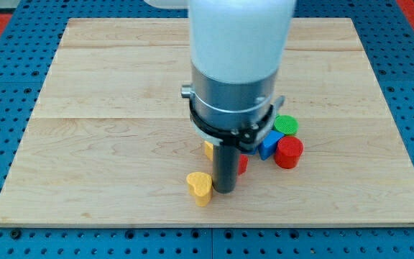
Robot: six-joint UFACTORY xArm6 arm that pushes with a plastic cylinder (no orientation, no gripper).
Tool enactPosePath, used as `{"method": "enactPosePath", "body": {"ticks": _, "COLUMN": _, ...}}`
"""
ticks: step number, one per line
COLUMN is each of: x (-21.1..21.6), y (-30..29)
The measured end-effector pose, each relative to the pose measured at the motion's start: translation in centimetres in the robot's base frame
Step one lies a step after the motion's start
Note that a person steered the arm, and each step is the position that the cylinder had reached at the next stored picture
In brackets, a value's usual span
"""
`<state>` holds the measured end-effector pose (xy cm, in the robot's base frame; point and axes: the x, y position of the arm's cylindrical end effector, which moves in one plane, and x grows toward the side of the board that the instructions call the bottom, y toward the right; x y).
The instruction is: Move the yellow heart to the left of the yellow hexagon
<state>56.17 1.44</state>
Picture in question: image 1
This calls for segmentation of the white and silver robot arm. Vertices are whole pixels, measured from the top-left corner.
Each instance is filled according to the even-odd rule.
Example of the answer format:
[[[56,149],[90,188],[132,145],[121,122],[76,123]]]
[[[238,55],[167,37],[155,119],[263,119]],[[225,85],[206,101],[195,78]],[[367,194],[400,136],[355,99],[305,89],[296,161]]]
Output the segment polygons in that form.
[[[181,88],[190,120],[213,144],[213,188],[232,192],[241,153],[273,128],[284,96],[274,96],[295,0],[145,0],[187,9],[192,81]]]

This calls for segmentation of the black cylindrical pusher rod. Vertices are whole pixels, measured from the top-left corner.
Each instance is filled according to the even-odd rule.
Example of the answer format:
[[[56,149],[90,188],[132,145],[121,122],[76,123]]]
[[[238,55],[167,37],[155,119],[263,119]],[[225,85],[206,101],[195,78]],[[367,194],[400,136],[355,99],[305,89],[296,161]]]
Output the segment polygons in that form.
[[[232,192],[236,187],[241,152],[234,146],[213,146],[213,187],[221,193]]]

